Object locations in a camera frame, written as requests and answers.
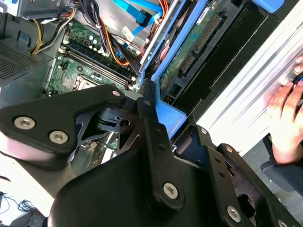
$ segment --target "metal screw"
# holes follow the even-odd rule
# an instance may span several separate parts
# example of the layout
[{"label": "metal screw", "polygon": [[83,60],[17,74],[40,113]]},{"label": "metal screw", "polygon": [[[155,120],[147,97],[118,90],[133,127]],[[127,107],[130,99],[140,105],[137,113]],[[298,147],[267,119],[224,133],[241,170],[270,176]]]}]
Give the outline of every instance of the metal screw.
[{"label": "metal screw", "polygon": [[232,218],[232,220],[234,220],[237,223],[241,222],[241,216],[239,214],[239,212],[232,206],[228,206],[227,207],[227,213],[229,215],[229,217]]},{"label": "metal screw", "polygon": [[207,134],[207,131],[204,128],[201,128],[201,132]]},{"label": "metal screw", "polygon": [[163,186],[164,193],[175,200],[178,197],[178,190],[172,183],[165,183]]},{"label": "metal screw", "polygon": [[143,102],[147,105],[151,105],[150,101],[148,101],[148,100],[144,100]]},{"label": "metal screw", "polygon": [[278,224],[280,227],[287,227],[287,225],[282,220],[278,220]]},{"label": "metal screw", "polygon": [[29,118],[29,117],[18,117],[15,121],[14,124],[17,128],[19,129],[32,129],[36,125],[36,122]]},{"label": "metal screw", "polygon": [[229,147],[229,146],[226,146],[226,149],[229,151],[229,152],[233,152],[233,149],[231,148],[231,147]]},{"label": "metal screw", "polygon": [[121,96],[120,93],[117,92],[117,91],[113,91],[113,94],[114,94],[115,96]]},{"label": "metal screw", "polygon": [[54,143],[64,144],[68,140],[68,135],[63,131],[53,131],[49,135],[49,139]]}]

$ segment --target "ventilation grille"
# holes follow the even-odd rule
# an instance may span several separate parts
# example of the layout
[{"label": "ventilation grille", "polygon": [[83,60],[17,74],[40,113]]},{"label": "ventilation grille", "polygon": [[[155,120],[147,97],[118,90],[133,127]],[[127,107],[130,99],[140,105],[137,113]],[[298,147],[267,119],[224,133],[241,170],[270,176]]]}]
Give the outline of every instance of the ventilation grille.
[{"label": "ventilation grille", "polygon": [[29,69],[37,61],[0,43],[0,79],[9,79]]}]

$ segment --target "finger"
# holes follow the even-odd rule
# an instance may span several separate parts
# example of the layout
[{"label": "finger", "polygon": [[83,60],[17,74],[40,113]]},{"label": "finger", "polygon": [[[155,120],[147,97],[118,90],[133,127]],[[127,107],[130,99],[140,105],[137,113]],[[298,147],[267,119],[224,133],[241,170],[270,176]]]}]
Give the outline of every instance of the finger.
[{"label": "finger", "polygon": [[297,86],[294,88],[292,93],[287,98],[281,115],[281,120],[284,122],[293,122],[295,109],[298,105],[299,100],[301,99],[303,92],[303,81],[300,81]]},{"label": "finger", "polygon": [[297,73],[303,72],[303,63],[301,63],[300,65],[297,65],[297,66],[294,68],[294,71],[297,72]]},{"label": "finger", "polygon": [[303,63],[303,54],[298,56],[296,59],[295,59],[295,62],[297,63]]},{"label": "finger", "polygon": [[301,130],[303,129],[303,105],[300,107],[294,122],[299,126]]},{"label": "finger", "polygon": [[273,120],[279,120],[281,118],[284,103],[287,99],[290,90],[293,88],[293,85],[294,84],[292,82],[288,82],[276,96],[271,110],[271,118]]},{"label": "finger", "polygon": [[271,114],[272,114],[272,111],[273,111],[273,109],[274,109],[274,108],[273,108],[274,101],[275,101],[277,95],[279,94],[279,91],[282,90],[282,88],[283,88],[283,87],[280,87],[280,88],[278,89],[278,91],[276,91],[276,93],[271,97],[271,99],[270,99],[270,101],[269,101],[269,103],[268,103],[268,106],[267,106],[267,111],[266,111],[266,116],[267,116],[267,118],[271,118]]}]

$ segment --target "gray metal panel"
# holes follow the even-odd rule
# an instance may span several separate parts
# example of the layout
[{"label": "gray metal panel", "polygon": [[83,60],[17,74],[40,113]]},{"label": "gray metal panel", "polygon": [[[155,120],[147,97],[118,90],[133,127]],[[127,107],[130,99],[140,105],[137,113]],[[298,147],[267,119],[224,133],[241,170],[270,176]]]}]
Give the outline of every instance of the gray metal panel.
[{"label": "gray metal panel", "polygon": [[303,50],[302,14],[303,0],[198,120],[215,145],[229,143],[244,155],[268,134],[268,102],[295,77],[294,59]]},{"label": "gray metal panel", "polygon": [[0,40],[0,86],[6,85],[51,59],[44,54],[28,54],[29,48],[11,38]]},{"label": "gray metal panel", "polygon": [[16,4],[0,1],[0,11],[26,19],[55,17],[58,12],[57,1],[19,0]]},{"label": "gray metal panel", "polygon": [[0,108],[42,98],[51,62],[49,61],[1,87]]}]

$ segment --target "green circuit board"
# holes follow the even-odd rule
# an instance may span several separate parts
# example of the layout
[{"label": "green circuit board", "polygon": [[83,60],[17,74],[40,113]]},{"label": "green circuit board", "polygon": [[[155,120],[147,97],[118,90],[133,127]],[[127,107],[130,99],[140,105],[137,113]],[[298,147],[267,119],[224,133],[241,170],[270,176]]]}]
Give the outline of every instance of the green circuit board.
[{"label": "green circuit board", "polygon": [[192,51],[195,43],[199,39],[200,35],[205,31],[205,27],[212,19],[215,13],[217,13],[217,8],[221,0],[211,1],[204,11],[202,12],[200,18],[190,31],[189,35],[183,42],[182,46],[179,48],[174,59],[171,61],[166,71],[160,78],[160,88],[163,90],[169,83],[169,79],[178,74],[178,71],[182,67],[189,67],[194,61],[194,58],[191,58],[190,52]]},{"label": "green circuit board", "polygon": [[69,57],[64,56],[63,54],[59,54],[54,61],[55,64],[53,66],[53,72],[46,90],[49,94],[63,94],[77,90],[77,88],[74,87],[77,77],[87,79],[89,81],[88,84],[90,85],[97,86],[111,84],[116,86],[122,92],[126,91],[126,88],[121,84],[100,75],[96,71],[74,61]]},{"label": "green circuit board", "polygon": [[101,49],[101,40],[99,35],[91,31],[91,28],[88,26],[80,24],[77,21],[72,22],[69,37],[71,40],[74,40],[86,47],[92,46],[97,50]]}]

